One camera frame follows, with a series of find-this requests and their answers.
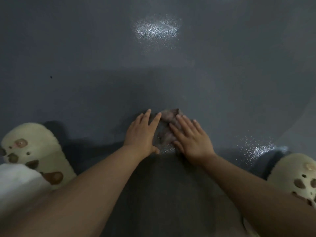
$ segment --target person's right arm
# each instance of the person's right arm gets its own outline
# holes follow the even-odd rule
[[[177,118],[183,133],[170,125],[178,139],[174,144],[216,181],[261,237],[316,236],[313,207],[221,158],[197,121]]]

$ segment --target wet floor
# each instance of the wet floor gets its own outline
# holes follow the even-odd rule
[[[70,155],[79,150],[78,159],[71,159],[79,173],[120,146],[139,112],[180,108],[201,123],[218,153],[248,169],[280,137],[288,140],[285,133],[315,93],[315,5],[316,0],[0,0],[0,136],[25,122],[49,122],[63,133],[60,142]],[[278,145],[295,143],[299,135],[291,138]],[[211,217],[194,204],[185,207],[192,199],[207,202],[207,194],[198,191],[195,170],[188,175],[182,165],[163,158],[142,163],[107,225],[108,236],[211,233],[205,227]],[[130,198],[141,193],[135,188],[142,179],[148,202]],[[177,197],[165,212],[147,211],[162,206],[154,193],[168,201],[171,190],[178,190]],[[183,195],[188,199],[177,199]],[[149,214],[153,221],[144,218]],[[185,229],[191,217],[201,221]]]

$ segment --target hand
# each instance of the hand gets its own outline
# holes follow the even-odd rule
[[[179,148],[191,164],[204,165],[208,159],[216,156],[211,140],[196,120],[192,123],[188,117],[180,115],[177,115],[177,119],[183,133],[174,125],[169,124],[178,139],[174,145]]]
[[[159,154],[159,149],[153,146],[153,138],[161,113],[158,113],[151,124],[148,125],[150,113],[151,110],[149,109],[145,114],[137,116],[128,128],[124,141],[124,146],[130,145],[136,148],[141,160],[152,153]]]

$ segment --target person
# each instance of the person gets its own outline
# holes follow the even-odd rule
[[[132,122],[119,150],[55,191],[3,236],[99,236],[137,165],[150,154],[159,153],[152,139],[161,114],[149,124],[150,112]],[[218,156],[196,120],[179,115],[177,119],[183,132],[170,125],[178,139],[175,146],[215,180],[261,237],[316,236],[312,207]]]

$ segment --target person's left hand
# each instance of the person's left hand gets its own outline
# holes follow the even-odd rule
[[[124,141],[124,146],[130,145],[135,147],[142,159],[152,153],[159,154],[159,149],[153,146],[153,138],[161,113],[158,113],[151,124],[148,125],[150,113],[151,109],[145,114],[137,116],[136,120],[128,128]]]

